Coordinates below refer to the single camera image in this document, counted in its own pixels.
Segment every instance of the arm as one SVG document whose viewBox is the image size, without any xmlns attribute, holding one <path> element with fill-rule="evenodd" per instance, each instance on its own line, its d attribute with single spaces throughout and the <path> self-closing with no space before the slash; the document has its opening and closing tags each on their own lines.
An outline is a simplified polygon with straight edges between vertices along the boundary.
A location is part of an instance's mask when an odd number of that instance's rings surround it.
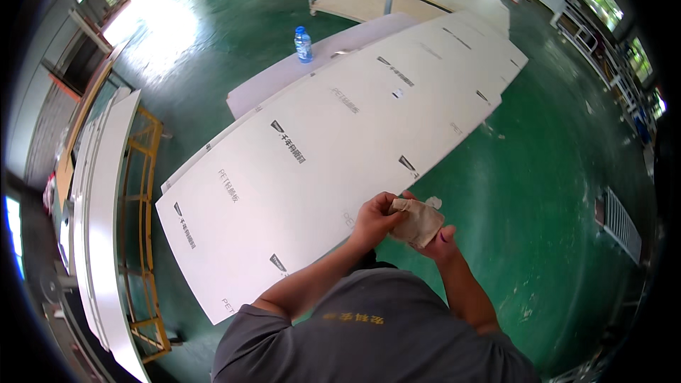
<svg viewBox="0 0 681 383">
<path fill-rule="evenodd" d="M 316 263 L 277 282 L 261 294 L 253 306 L 294 320 L 309 310 L 364 254 L 379 245 L 406 212 L 386 216 L 397 196 L 381 192 L 360 208 L 348 240 Z"/>
<path fill-rule="evenodd" d="M 416 199 L 409 191 L 404 191 L 403 196 Z M 501 331 L 492 302 L 472 276 L 468 263 L 456 246 L 455 231 L 452 225 L 441 228 L 435 238 L 418 251 L 435 261 L 445 285 L 449 309 L 455 316 L 468 322 L 478 334 Z"/>
</svg>

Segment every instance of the plastic water bottle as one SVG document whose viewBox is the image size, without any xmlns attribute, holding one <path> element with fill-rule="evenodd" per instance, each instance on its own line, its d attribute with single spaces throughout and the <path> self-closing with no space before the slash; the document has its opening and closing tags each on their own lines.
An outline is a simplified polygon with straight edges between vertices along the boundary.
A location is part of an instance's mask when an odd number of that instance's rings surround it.
<svg viewBox="0 0 681 383">
<path fill-rule="evenodd" d="M 298 52 L 298 59 L 303 64 L 312 62 L 312 40 L 305 31 L 305 27 L 300 26 L 295 29 L 294 43 L 295 51 Z"/>
</svg>

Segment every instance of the gray t-shirt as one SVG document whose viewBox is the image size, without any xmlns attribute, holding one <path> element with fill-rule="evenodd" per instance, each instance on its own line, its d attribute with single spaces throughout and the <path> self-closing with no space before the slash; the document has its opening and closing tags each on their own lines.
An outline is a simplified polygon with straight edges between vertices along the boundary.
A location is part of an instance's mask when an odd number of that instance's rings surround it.
<svg viewBox="0 0 681 383">
<path fill-rule="evenodd" d="M 214 382 L 538 382 L 503 333 L 478 335 L 419 277 L 356 271 L 289 320 L 243 305 L 220 341 Z"/>
</svg>

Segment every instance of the person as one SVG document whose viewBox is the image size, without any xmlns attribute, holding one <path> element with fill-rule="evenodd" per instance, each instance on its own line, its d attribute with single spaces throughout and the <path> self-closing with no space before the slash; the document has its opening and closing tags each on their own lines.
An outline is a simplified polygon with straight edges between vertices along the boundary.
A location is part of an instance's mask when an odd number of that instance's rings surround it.
<svg viewBox="0 0 681 383">
<path fill-rule="evenodd" d="M 365 202 L 344 244 L 243 305 L 218 344 L 212 380 L 538 382 L 532 362 L 501 332 L 455 227 L 418 250 L 434 260 L 449 307 L 411 272 L 375 262 L 373 249 L 408 213 L 387 215 L 396 198 L 382 192 Z M 353 270 L 358 262 L 363 268 Z"/>
</svg>

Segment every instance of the cloth rag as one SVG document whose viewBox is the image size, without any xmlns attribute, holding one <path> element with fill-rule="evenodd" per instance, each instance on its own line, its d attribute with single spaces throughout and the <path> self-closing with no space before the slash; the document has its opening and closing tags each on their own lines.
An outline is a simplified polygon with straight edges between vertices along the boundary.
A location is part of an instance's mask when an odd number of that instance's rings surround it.
<svg viewBox="0 0 681 383">
<path fill-rule="evenodd" d="M 395 199 L 388 209 L 388 214 L 396 211 L 406 211 L 408 215 L 390 231 L 390 235 L 414 248 L 426 247 L 445 223 L 445 216 L 418 200 Z"/>
</svg>

